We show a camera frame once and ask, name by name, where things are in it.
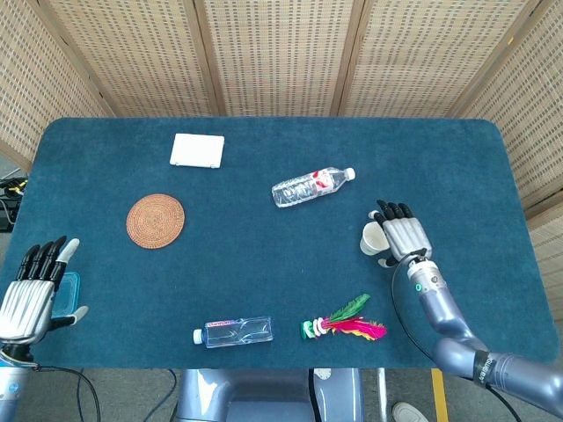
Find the white bottle cap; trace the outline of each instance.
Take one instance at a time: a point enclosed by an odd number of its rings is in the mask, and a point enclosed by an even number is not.
[[[344,174],[346,175],[346,180],[354,180],[355,179],[355,171],[351,167],[345,169]]]
[[[201,343],[203,343],[203,338],[201,328],[198,328],[197,330],[194,330],[194,344],[200,345]]]

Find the white sneaker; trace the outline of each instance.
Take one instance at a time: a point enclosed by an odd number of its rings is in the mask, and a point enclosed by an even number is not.
[[[395,403],[392,414],[395,422],[428,422],[416,407],[405,402]]]

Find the woven coaster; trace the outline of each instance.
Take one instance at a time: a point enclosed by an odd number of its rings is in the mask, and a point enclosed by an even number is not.
[[[127,216],[127,233],[145,249],[171,244],[184,227],[184,209],[172,196],[156,193],[139,200]]]

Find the table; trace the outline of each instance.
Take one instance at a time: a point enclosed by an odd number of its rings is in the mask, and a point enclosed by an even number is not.
[[[220,169],[169,165],[176,133],[224,135]],[[337,193],[279,209],[271,186],[326,166],[354,167]],[[129,209],[166,193],[186,211],[179,238],[148,251],[128,238]],[[65,234],[81,245],[76,327],[34,347],[67,367],[431,367],[400,329],[389,270],[360,252],[376,199],[404,201],[470,326],[492,350],[556,357],[558,340],[501,134],[485,120],[353,118],[61,119],[45,131],[0,278],[23,253]],[[406,323],[436,340],[399,283]],[[360,293],[389,328],[302,340],[299,323]],[[269,315],[271,343],[207,350],[207,321]]]

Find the green feather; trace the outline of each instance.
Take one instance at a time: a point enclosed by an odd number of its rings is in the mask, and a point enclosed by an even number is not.
[[[336,312],[330,315],[330,322],[334,323],[336,321],[344,321],[345,319],[353,317],[355,314],[362,310],[368,299],[369,295],[367,293],[359,295],[353,301],[349,302],[348,305],[346,305],[344,308],[338,309]]]

